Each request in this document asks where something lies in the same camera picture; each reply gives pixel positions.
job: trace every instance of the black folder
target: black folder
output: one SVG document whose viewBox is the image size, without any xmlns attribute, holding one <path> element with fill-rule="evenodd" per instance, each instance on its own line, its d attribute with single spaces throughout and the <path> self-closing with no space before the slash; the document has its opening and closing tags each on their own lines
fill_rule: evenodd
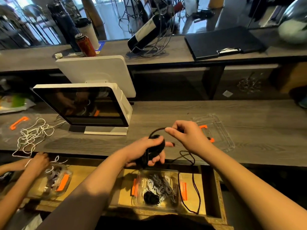
<svg viewBox="0 0 307 230">
<path fill-rule="evenodd" d="M 187 34 L 185 41 L 194 60 L 217 58 L 223 55 L 263 52 L 267 47 L 245 27 Z"/>
</svg>

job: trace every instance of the bottle label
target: bottle label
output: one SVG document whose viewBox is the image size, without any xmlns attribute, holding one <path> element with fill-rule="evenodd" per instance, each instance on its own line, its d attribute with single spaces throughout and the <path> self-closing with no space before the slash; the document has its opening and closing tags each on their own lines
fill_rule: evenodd
<svg viewBox="0 0 307 230">
<path fill-rule="evenodd" d="M 142 26 L 141 29 L 139 29 L 136 34 L 134 35 L 136 40 L 140 42 L 142 38 L 144 38 L 146 35 L 148 35 L 152 30 L 156 28 L 155 23 L 153 22 L 153 19 L 149 19 L 147 23 L 145 23 L 144 26 Z"/>
</svg>

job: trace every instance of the red can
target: red can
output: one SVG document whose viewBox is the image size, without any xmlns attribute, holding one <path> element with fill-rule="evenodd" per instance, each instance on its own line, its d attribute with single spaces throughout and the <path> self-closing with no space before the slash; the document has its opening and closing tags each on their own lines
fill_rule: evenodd
<svg viewBox="0 0 307 230">
<path fill-rule="evenodd" d="M 76 34 L 75 40 L 86 57 L 92 57 L 97 55 L 92 43 L 90 42 L 90 39 L 86 35 L 82 33 Z"/>
</svg>

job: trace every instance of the wooden table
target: wooden table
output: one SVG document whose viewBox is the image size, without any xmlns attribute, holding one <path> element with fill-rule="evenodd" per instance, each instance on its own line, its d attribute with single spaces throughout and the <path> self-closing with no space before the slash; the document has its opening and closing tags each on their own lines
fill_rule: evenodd
<svg viewBox="0 0 307 230">
<path fill-rule="evenodd" d="M 184 35 L 178 35 L 171 38 L 165 48 L 166 53 L 160 56 L 131 57 L 127 40 L 107 41 L 99 56 L 122 55 L 130 72 L 133 70 L 208 66 L 210 71 L 206 76 L 203 76 L 202 83 L 209 99 L 213 99 L 226 65 L 288 64 L 307 61 L 307 44 L 287 44 L 278 37 L 276 29 L 258 29 L 251 32 L 267 45 L 268 49 L 264 53 L 234 54 L 194 61 L 184 40 Z M 53 55 L 69 49 L 71 49 L 70 45 L 59 45 L 1 51 L 0 73 L 18 74 L 37 81 L 37 84 L 43 84 L 41 82 L 46 82 L 46 77 L 50 73 L 60 73 Z"/>
<path fill-rule="evenodd" d="M 54 123 L 57 115 L 51 108 L 41 103 L 35 110 L 48 123 Z M 127 136 L 72 133 L 65 123 L 35 151 L 109 156 L 159 127 L 171 126 L 175 120 L 191 120 L 209 113 L 215 113 L 224 124 L 235 143 L 235 149 L 228 154 L 238 162 L 307 166 L 307 115 L 292 100 L 135 102 Z M 13 116 L 1 115 L 0 124 L 13 122 Z M 176 144 L 176 147 L 166 149 L 166 158 L 173 160 L 180 157 L 179 151 L 184 147 L 165 132 L 159 134 Z M 14 151 L 16 141 L 1 141 L 0 149 Z M 179 158 L 175 163 L 188 162 Z M 197 158 L 197 164 L 205 162 Z"/>
</svg>

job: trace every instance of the clipboard clip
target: clipboard clip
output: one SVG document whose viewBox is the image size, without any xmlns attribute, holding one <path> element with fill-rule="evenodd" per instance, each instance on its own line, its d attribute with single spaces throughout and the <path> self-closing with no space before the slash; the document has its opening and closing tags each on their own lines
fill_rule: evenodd
<svg viewBox="0 0 307 230">
<path fill-rule="evenodd" d="M 240 48 L 224 48 L 222 50 L 217 50 L 216 52 L 218 54 L 223 54 L 223 53 L 234 53 L 234 52 L 240 52 Z"/>
</svg>

